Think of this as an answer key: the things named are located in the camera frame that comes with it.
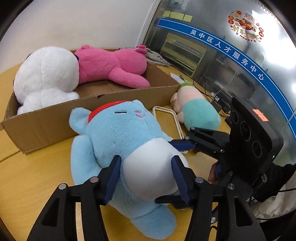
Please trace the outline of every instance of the black sleeve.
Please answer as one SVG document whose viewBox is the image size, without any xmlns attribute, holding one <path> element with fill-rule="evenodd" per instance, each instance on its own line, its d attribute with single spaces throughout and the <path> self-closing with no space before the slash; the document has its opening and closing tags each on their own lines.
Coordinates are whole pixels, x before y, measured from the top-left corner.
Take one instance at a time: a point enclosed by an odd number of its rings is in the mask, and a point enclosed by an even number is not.
<svg viewBox="0 0 296 241">
<path fill-rule="evenodd" d="M 271 196 L 276 196 L 278 191 L 293 176 L 296 171 L 296 164 L 287 164 L 284 167 L 274 163 L 266 171 L 267 182 L 254 191 L 253 197 L 263 202 Z"/>
</svg>

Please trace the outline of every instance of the white plush toy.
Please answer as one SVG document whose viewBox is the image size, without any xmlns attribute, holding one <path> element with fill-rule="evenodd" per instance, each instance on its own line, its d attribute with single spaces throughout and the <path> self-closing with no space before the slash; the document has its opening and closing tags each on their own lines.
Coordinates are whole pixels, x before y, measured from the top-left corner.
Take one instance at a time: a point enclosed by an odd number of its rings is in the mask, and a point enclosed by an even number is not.
<svg viewBox="0 0 296 241">
<path fill-rule="evenodd" d="M 67 49 L 44 47 L 32 53 L 19 68 L 14 92 L 22 105 L 17 114 L 78 99 L 73 90 L 79 81 L 76 56 Z"/>
</svg>

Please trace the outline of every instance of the yellow table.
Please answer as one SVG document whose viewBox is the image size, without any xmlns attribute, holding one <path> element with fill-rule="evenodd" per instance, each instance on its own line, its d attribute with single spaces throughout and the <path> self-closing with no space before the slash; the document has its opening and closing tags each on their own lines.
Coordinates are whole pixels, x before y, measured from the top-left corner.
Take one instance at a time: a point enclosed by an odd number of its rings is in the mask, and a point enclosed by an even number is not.
<svg viewBox="0 0 296 241">
<path fill-rule="evenodd" d="M 0 114 L 12 93 L 12 80 L 18 66 L 0 75 Z M 181 73 L 173 67 L 161 67 L 166 73 Z M 173 118 L 168 113 L 157 112 L 162 129 L 173 138 L 178 138 Z M 229 132 L 224 121 L 220 131 Z M 70 150 L 73 138 L 61 141 L 30 154 L 22 154 L 9 140 L 4 131 L 0 132 L 0 217 L 16 241 L 25 241 L 48 198 L 60 183 L 73 185 L 70 173 Z M 190 167 L 197 176 L 207 178 L 215 159 L 189 151 L 186 155 Z M 175 210 L 177 228 L 167 241 L 183 241 L 188 229 L 191 210 Z M 144 237 L 130 221 L 113 207 L 102 207 L 102 215 L 110 241 L 152 240 Z M 77 214 L 78 240 L 83 240 L 81 216 Z M 212 230 L 210 240 L 215 240 Z"/>
</svg>

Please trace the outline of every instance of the person's hand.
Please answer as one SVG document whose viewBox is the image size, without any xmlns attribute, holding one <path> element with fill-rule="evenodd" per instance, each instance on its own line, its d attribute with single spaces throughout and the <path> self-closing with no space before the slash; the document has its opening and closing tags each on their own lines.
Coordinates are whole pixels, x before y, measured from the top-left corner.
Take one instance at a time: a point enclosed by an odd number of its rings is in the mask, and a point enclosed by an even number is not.
<svg viewBox="0 0 296 241">
<path fill-rule="evenodd" d="M 209 177 L 207 178 L 208 182 L 210 182 L 211 184 L 217 184 L 218 183 L 218 179 L 216 178 L 215 171 L 216 171 L 216 163 L 214 163 L 212 165 Z"/>
</svg>

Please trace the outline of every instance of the sticker decal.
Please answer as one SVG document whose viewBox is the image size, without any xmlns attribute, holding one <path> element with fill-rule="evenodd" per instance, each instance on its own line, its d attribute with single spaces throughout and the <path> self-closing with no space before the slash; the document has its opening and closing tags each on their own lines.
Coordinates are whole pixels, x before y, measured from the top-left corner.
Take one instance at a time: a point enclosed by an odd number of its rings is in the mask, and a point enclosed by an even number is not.
<svg viewBox="0 0 296 241">
<path fill-rule="evenodd" d="M 263 115 L 263 113 L 258 109 L 253 109 L 253 111 L 259 116 L 262 121 L 268 121 L 268 119 Z"/>
<path fill-rule="evenodd" d="M 263 28 L 258 28 L 260 24 L 256 22 L 252 14 L 237 10 L 231 12 L 228 19 L 232 20 L 231 22 L 228 21 L 231 29 L 242 39 L 254 43 L 261 42 L 261 37 L 264 36 Z"/>
</svg>

